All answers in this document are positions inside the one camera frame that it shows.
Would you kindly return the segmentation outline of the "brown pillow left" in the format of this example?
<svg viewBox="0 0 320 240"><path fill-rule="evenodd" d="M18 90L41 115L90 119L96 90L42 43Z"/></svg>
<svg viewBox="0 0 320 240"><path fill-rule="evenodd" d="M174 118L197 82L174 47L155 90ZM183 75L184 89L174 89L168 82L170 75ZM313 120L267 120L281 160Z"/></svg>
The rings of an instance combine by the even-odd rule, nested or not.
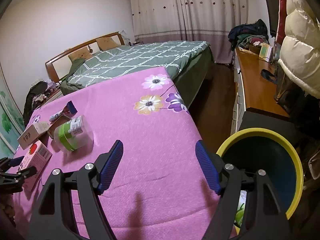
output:
<svg viewBox="0 0 320 240"><path fill-rule="evenodd" d="M87 47L84 47L69 54L68 57L73 62L77 59L89 60L93 57L93 55L89 52Z"/></svg>

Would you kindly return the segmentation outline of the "yellow rim trash bin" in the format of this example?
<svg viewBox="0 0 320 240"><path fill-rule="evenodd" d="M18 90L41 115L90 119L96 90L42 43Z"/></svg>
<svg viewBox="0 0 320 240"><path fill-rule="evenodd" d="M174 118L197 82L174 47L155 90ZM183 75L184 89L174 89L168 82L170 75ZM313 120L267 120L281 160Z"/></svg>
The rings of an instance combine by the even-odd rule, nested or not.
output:
<svg viewBox="0 0 320 240"><path fill-rule="evenodd" d="M216 154L241 171L265 171L289 221L302 195L303 169L287 139L269 129L248 128L231 135Z"/></svg>

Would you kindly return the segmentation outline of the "black television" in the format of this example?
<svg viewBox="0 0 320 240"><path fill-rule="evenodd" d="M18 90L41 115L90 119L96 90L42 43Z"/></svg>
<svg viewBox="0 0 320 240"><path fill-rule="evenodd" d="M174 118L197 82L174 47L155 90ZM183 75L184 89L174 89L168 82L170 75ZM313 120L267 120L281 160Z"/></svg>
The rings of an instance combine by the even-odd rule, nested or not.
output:
<svg viewBox="0 0 320 240"><path fill-rule="evenodd" d="M268 11L270 35L271 37L276 37L279 19L279 0L266 0L266 5Z"/></svg>

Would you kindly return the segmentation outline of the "sliding wardrobe door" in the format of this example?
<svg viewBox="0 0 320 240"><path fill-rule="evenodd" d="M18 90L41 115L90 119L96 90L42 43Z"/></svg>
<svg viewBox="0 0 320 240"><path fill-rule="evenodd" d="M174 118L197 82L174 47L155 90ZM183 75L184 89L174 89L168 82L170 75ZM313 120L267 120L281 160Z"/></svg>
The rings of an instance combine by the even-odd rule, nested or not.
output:
<svg viewBox="0 0 320 240"><path fill-rule="evenodd" d="M1 158L12 158L18 147L18 138L25 130L23 116L18 109L0 70L0 154Z"/></svg>

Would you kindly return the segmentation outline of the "green plaid bed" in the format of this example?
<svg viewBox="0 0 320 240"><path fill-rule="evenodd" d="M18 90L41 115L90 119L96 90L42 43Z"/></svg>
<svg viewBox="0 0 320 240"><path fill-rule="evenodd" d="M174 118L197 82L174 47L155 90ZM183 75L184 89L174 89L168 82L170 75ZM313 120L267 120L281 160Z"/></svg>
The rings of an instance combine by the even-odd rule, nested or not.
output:
<svg viewBox="0 0 320 240"><path fill-rule="evenodd" d="M88 60L75 59L60 88L67 95L126 74L164 67L189 107L213 63L212 51L205 41L118 46L98 52Z"/></svg>

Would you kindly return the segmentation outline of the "white nightstand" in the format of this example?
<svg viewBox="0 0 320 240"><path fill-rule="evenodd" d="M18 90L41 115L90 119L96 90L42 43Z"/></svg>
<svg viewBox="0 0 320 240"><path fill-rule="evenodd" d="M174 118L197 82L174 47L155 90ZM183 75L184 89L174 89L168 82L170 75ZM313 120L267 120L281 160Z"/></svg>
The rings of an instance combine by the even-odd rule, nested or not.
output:
<svg viewBox="0 0 320 240"><path fill-rule="evenodd" d="M63 97L63 93L62 93L61 89L57 88L56 90L54 90L52 92L52 94L50 94L50 96L46 100L44 100L44 102L40 105L40 107L58 99L58 98L61 98L61 97Z"/></svg>

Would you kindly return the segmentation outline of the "wooden desk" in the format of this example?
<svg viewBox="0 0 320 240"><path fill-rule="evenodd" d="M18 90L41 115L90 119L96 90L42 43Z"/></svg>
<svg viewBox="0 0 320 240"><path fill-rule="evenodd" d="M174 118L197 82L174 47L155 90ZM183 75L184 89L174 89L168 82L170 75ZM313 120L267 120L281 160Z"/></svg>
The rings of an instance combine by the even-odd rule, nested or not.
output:
<svg viewBox="0 0 320 240"><path fill-rule="evenodd" d="M288 114L274 100L276 85L261 76L263 69L272 70L272 66L257 54L236 48L233 68L236 97L231 134L260 127L288 137L294 130Z"/></svg>

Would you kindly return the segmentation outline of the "pink floral bed sheet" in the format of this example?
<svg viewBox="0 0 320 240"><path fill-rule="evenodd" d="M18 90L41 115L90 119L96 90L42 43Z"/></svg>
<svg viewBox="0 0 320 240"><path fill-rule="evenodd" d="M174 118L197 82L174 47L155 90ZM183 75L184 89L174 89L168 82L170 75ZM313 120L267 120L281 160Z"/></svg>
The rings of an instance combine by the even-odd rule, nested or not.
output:
<svg viewBox="0 0 320 240"><path fill-rule="evenodd" d="M89 122L94 144L71 154L52 140L52 157L31 192L14 194L17 231L27 235L34 204L55 168L76 171L108 152L116 140L123 157L110 188L100 196L117 239L201 239L219 197L209 189L195 155L200 134L190 114L169 108L176 93L170 79L152 90L147 78L166 77L162 67L110 79L63 96L35 110L32 120L46 121L74 103Z"/></svg>

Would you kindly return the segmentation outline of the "green label plastic bottle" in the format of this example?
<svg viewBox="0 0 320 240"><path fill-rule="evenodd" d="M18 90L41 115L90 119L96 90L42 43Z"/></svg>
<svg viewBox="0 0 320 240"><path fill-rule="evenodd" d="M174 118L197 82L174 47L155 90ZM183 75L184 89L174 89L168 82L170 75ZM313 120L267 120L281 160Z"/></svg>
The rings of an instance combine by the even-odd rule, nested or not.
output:
<svg viewBox="0 0 320 240"><path fill-rule="evenodd" d="M54 131L54 142L63 153L92 148L94 136L86 117L80 115L58 126Z"/></svg>

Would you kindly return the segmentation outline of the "red garment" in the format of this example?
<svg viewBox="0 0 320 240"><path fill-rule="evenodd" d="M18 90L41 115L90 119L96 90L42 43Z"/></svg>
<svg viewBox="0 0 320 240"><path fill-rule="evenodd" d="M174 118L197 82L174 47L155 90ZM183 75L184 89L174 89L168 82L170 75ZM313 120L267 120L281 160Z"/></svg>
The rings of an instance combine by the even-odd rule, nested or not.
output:
<svg viewBox="0 0 320 240"><path fill-rule="evenodd" d="M275 41L280 45L283 44L285 37L285 20L287 17L286 2L287 0L279 0L278 27Z"/></svg>

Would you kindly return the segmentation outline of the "brown pillow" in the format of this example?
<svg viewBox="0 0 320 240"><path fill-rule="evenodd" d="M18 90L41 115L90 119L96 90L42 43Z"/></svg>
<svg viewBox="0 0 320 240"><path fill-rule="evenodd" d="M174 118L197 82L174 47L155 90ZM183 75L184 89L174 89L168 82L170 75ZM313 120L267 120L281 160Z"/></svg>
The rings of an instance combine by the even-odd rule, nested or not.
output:
<svg viewBox="0 0 320 240"><path fill-rule="evenodd" d="M106 51L119 47L120 45L113 40L111 37L97 38L96 42L101 51Z"/></svg>
<svg viewBox="0 0 320 240"><path fill-rule="evenodd" d="M93 55L89 52L87 47L84 47L69 54L68 57L73 62L77 59L89 60L93 57Z"/></svg>

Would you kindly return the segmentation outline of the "brown pillow right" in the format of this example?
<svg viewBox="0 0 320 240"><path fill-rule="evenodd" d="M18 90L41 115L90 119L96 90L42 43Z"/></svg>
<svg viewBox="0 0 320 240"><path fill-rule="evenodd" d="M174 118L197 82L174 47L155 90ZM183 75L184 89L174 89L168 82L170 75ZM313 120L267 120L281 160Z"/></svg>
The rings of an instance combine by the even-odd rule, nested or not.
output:
<svg viewBox="0 0 320 240"><path fill-rule="evenodd" d="M113 40L111 37L97 38L96 42L101 51L106 51L119 47L120 45Z"/></svg>

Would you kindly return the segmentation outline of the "striped pink curtain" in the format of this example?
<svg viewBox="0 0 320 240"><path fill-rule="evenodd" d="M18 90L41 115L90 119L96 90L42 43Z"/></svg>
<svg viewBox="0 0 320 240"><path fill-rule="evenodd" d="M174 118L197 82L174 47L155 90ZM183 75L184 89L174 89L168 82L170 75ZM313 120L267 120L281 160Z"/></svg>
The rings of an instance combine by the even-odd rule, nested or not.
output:
<svg viewBox="0 0 320 240"><path fill-rule="evenodd" d="M247 0L131 0L131 9L136 41L206 41L217 63L231 63L228 34L248 20Z"/></svg>

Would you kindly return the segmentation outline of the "pink strawberry milk carton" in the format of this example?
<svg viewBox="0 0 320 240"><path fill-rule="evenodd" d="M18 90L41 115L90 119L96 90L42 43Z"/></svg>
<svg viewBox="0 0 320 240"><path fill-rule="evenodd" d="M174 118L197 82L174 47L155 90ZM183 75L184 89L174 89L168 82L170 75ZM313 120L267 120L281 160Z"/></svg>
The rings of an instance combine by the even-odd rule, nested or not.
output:
<svg viewBox="0 0 320 240"><path fill-rule="evenodd" d="M21 172L22 170L33 166L36 168L36 174L24 181L23 187L25 190L29 192L33 190L39 176L41 175L41 172L47 165L51 156L52 153L50 150L48 150L48 148L39 140L28 148L27 153L25 154L17 171Z"/></svg>

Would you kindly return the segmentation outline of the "clothes heap on desk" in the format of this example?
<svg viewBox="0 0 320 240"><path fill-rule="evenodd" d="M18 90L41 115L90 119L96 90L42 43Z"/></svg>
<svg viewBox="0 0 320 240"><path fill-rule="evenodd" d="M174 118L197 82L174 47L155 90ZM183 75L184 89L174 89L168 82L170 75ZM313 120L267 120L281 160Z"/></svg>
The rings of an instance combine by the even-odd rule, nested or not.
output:
<svg viewBox="0 0 320 240"><path fill-rule="evenodd" d="M241 24L232 28L228 34L228 40L231 43L231 51L236 47L247 48L247 44L253 38L259 38L264 43L269 44L268 31L265 22L262 19L252 24Z"/></svg>

